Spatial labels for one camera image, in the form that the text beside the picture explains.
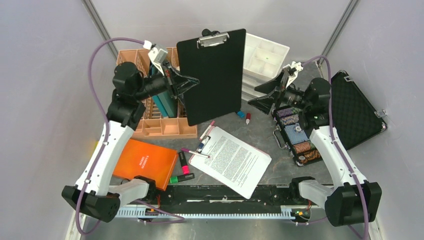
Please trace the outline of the blue cap white marker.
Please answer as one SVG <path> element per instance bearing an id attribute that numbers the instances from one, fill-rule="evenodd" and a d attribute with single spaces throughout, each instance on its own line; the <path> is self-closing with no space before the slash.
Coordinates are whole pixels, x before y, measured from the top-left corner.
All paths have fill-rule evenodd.
<path id="1" fill-rule="evenodd" d="M 196 149 L 196 151 L 198 152 L 198 153 L 201 153 L 202 152 L 202 150 L 204 149 L 204 147 L 205 147 L 205 145 L 209 142 L 209 140 L 211 139 L 211 137 L 210 136 L 206 136 L 201 142 L 200 142 L 200 144 L 198 145 L 198 148 Z"/>

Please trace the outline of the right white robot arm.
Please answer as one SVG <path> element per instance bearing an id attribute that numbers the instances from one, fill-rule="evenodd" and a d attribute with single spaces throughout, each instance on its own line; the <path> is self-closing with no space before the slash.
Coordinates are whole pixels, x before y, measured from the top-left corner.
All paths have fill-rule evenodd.
<path id="1" fill-rule="evenodd" d="M 316 77 L 301 91 L 290 86 L 290 79 L 288 73 L 282 72 L 256 86 L 255 91 L 264 95 L 248 104 L 265 114 L 279 104 L 301 109 L 300 127 L 324 161 L 333 188 L 312 177 L 298 177 L 290 184 L 289 199 L 295 204 L 306 200 L 317 204 L 334 227 L 360 223 L 368 227 L 376 219 L 382 189 L 359 171 L 339 139 L 331 113 L 331 83 Z"/>

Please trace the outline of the green highlighter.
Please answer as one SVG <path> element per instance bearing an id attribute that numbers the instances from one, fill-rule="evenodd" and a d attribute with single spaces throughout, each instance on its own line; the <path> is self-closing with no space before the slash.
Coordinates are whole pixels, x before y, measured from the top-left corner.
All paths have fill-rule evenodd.
<path id="1" fill-rule="evenodd" d="M 182 175 L 178 175 L 178 176 L 172 176 L 169 179 L 169 184 L 176 184 L 176 183 L 180 183 L 180 182 L 185 182 L 188 180 L 192 180 L 195 178 L 195 174 L 194 173 L 188 173 L 188 174 L 182 174 Z"/>

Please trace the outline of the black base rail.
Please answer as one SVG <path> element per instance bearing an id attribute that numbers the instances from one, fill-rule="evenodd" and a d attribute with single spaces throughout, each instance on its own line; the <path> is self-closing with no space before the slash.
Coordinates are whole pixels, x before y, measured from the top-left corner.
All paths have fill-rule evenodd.
<path id="1" fill-rule="evenodd" d="M 288 185 L 258 185 L 249 199 L 225 185 L 169 185 L 142 199 L 173 214 L 276 214 L 281 206 L 317 205 L 295 198 Z"/>

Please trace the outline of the blue highlighter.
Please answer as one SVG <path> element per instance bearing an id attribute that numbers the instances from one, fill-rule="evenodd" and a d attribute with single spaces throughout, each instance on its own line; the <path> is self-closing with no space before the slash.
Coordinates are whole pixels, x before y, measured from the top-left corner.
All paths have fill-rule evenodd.
<path id="1" fill-rule="evenodd" d="M 242 111 L 238 111 L 238 112 L 236 112 L 236 114 L 241 118 L 241 119 L 244 119 L 245 117 L 246 117 L 246 115 L 245 115 L 245 113 L 244 112 L 242 112 Z"/>

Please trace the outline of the magenta marker pen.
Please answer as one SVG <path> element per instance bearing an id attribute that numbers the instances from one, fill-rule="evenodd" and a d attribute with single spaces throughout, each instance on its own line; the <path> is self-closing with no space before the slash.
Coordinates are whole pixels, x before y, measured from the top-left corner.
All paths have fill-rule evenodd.
<path id="1" fill-rule="evenodd" d="M 190 154 L 195 155 L 195 156 L 200 156 L 200 157 L 203 157 L 203 158 L 210 158 L 209 155 L 202 154 L 202 153 L 199 153 L 197 151 L 189 150 L 187 148 L 181 148 L 181 151 L 183 151 L 185 153 L 190 153 Z"/>

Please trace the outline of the green file folder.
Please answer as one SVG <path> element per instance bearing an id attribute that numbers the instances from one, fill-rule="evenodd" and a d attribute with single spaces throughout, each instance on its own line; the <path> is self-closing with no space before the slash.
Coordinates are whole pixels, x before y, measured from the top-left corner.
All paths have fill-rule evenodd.
<path id="1" fill-rule="evenodd" d="M 177 100 L 171 97 L 168 91 L 159 93 L 157 96 L 162 106 L 161 113 L 163 117 L 176 118 L 178 116 Z"/>

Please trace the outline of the black microphone on tripod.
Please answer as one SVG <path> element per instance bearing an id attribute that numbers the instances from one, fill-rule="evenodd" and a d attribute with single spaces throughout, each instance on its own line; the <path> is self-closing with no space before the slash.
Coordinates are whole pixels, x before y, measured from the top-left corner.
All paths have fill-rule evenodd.
<path id="1" fill-rule="evenodd" d="M 220 34 L 220 32 L 217 31 L 217 30 L 209 30 L 208 28 L 203 29 L 202 32 L 201 32 L 201 35 L 203 37 L 215 36 L 217 34 Z"/>

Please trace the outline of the printed white paper sheet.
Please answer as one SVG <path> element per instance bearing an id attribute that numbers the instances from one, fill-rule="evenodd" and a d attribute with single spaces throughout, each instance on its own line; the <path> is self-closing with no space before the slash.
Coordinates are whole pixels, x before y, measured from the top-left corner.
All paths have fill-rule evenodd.
<path id="1" fill-rule="evenodd" d="M 271 156 L 218 126 L 212 127 L 208 136 L 210 140 L 201 153 L 209 157 L 193 155 L 189 163 L 250 199 L 272 161 Z"/>

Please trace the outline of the peach plastic file organizer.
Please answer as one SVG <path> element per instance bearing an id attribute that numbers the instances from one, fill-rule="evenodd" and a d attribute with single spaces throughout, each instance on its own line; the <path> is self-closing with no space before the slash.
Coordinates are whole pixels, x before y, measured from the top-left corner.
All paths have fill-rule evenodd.
<path id="1" fill-rule="evenodd" d="M 134 63 L 143 75 L 149 75 L 150 59 L 146 49 L 120 50 L 116 64 Z M 132 136 L 135 140 L 144 139 L 195 139 L 198 137 L 196 125 L 188 124 L 184 105 L 177 100 L 177 117 L 163 118 L 152 98 L 142 101 L 146 107 L 143 117 Z"/>

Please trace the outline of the orange book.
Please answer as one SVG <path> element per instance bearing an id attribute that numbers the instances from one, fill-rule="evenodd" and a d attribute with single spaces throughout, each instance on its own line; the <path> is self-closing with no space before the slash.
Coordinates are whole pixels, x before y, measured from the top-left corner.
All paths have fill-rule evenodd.
<path id="1" fill-rule="evenodd" d="M 155 181 L 156 188 L 166 190 L 178 160 L 174 149 L 130 139 L 113 171 L 113 176 L 132 180 L 142 176 Z"/>

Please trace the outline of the black clipboard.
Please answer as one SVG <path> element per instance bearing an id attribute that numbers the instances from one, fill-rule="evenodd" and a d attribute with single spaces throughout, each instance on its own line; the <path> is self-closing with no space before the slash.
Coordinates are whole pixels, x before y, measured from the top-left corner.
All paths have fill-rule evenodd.
<path id="1" fill-rule="evenodd" d="M 189 126 L 241 109 L 246 35 L 242 28 L 176 44 L 181 74 L 199 80 L 183 95 Z"/>

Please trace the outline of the pink white marker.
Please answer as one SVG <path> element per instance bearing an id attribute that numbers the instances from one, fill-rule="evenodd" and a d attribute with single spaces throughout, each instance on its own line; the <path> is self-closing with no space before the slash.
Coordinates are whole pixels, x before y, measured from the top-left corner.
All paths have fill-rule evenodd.
<path id="1" fill-rule="evenodd" d="M 204 130 L 204 132 L 201 134 L 201 136 L 199 137 L 199 140 L 202 141 L 204 139 L 204 137 L 207 135 L 207 133 L 209 132 L 209 130 L 211 129 L 211 127 L 214 125 L 215 121 L 213 120 L 208 126 L 207 128 Z"/>

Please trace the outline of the white plastic drawer unit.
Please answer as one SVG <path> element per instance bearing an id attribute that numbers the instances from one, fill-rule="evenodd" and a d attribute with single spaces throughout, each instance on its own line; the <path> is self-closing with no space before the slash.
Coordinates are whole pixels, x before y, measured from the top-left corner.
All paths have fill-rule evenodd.
<path id="1" fill-rule="evenodd" d="M 247 33 L 245 37 L 241 99 L 249 101 L 263 96 L 255 87 L 280 73 L 290 47 Z"/>

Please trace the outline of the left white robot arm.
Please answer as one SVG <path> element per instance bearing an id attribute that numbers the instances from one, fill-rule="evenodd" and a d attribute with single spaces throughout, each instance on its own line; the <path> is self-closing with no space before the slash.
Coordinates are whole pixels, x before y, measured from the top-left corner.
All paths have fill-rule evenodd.
<path id="1" fill-rule="evenodd" d="M 144 76 L 133 62 L 116 66 L 112 83 L 112 101 L 105 114 L 105 124 L 94 153 L 74 185 L 66 185 L 62 197 L 79 214 L 108 223 L 119 209 L 136 200 L 145 204 L 157 198 L 155 180 L 136 176 L 118 186 L 110 181 L 118 160 L 146 110 L 143 100 L 170 91 L 175 98 L 200 84 L 183 75 L 165 61 L 162 71 Z"/>

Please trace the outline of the teal notebook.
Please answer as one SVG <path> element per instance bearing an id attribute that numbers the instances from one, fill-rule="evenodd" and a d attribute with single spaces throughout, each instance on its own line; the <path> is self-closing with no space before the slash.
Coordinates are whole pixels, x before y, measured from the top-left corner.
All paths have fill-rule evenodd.
<path id="1" fill-rule="evenodd" d="M 148 71 L 148 75 L 150 77 L 152 77 L 153 75 L 155 75 L 158 72 L 158 70 L 154 67 L 154 65 L 152 63 L 149 64 L 149 71 Z M 158 95 L 155 95 L 152 97 L 153 102 L 156 104 L 158 110 L 160 111 L 161 115 L 163 118 L 168 118 L 169 115 L 162 103 L 162 101 L 160 100 Z"/>

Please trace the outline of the black open carrying case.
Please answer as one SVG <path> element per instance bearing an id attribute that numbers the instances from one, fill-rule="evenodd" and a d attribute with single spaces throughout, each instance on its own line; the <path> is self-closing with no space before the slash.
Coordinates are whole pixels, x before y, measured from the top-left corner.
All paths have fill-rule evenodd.
<path id="1" fill-rule="evenodd" d="M 358 88 L 351 76 L 338 71 L 332 78 L 332 119 L 338 138 L 350 150 L 387 130 L 381 114 Z M 283 106 L 272 112 L 277 145 L 287 149 L 298 167 L 322 161 L 312 141 L 300 129 L 300 109 Z"/>

